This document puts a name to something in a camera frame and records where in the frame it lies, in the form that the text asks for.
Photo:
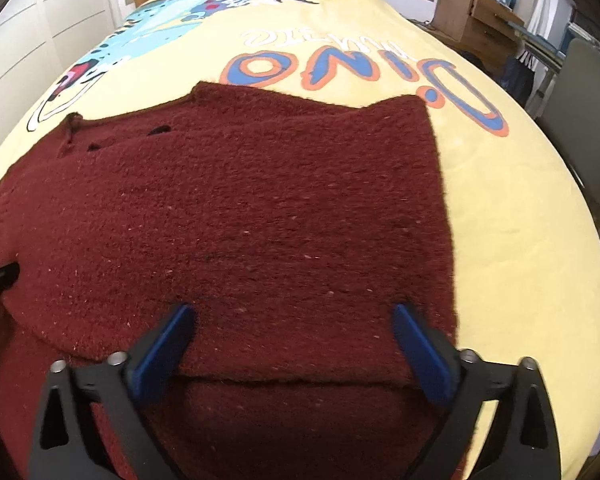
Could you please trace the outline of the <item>dark red knit sweater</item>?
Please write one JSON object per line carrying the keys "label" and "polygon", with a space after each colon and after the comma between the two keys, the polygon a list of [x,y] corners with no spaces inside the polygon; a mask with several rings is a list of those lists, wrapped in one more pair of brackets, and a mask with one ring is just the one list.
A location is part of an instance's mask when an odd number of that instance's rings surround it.
{"label": "dark red knit sweater", "polygon": [[27,469],[53,360],[99,362],[180,302],[196,336],[143,410],[192,479],[394,479],[441,413],[390,327],[453,336],[453,246],[424,101],[363,108],[197,84],[68,115],[0,181],[0,441]]}

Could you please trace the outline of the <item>yellow dinosaur print bedspread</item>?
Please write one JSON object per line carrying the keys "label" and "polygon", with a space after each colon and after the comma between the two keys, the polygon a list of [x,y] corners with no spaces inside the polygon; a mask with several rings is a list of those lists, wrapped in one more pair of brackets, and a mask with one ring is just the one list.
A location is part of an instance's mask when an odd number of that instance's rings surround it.
{"label": "yellow dinosaur print bedspread", "polygon": [[384,0],[151,0],[89,47],[0,146],[7,170],[68,115],[175,101],[197,84],[363,108],[428,110],[453,246],[452,341],[538,360],[560,466],[576,478],[600,431],[600,241],[558,153],[491,78]]}

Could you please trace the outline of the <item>white wardrobe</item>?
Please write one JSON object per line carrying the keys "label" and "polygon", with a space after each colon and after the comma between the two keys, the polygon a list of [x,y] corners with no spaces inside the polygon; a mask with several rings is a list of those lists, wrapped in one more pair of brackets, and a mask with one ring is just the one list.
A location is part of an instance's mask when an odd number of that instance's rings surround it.
{"label": "white wardrobe", "polygon": [[118,0],[8,0],[0,12],[0,145],[57,77],[120,21]]}

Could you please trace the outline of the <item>grey upholstered chair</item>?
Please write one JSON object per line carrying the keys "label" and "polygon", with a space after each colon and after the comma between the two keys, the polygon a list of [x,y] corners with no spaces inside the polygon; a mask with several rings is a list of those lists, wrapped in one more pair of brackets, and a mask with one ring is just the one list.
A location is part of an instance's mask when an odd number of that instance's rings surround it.
{"label": "grey upholstered chair", "polygon": [[536,120],[576,179],[600,208],[600,50],[575,39]]}

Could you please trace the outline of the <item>dark blue bag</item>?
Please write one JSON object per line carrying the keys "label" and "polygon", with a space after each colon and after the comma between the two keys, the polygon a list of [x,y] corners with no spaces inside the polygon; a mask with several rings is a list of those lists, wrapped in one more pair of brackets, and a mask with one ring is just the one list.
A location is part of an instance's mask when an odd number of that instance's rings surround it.
{"label": "dark blue bag", "polygon": [[534,83],[532,55],[524,52],[519,56],[510,56],[505,63],[500,79],[501,87],[521,106],[525,107],[531,96]]}

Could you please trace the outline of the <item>wooden desk drawer cabinet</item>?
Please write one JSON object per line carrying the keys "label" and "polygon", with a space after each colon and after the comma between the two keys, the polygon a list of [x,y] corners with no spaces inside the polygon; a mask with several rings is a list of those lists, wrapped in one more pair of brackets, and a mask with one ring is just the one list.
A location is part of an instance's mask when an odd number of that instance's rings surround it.
{"label": "wooden desk drawer cabinet", "polygon": [[493,63],[518,52],[512,24],[521,18],[496,0],[438,0],[431,26],[452,40],[455,47]]}

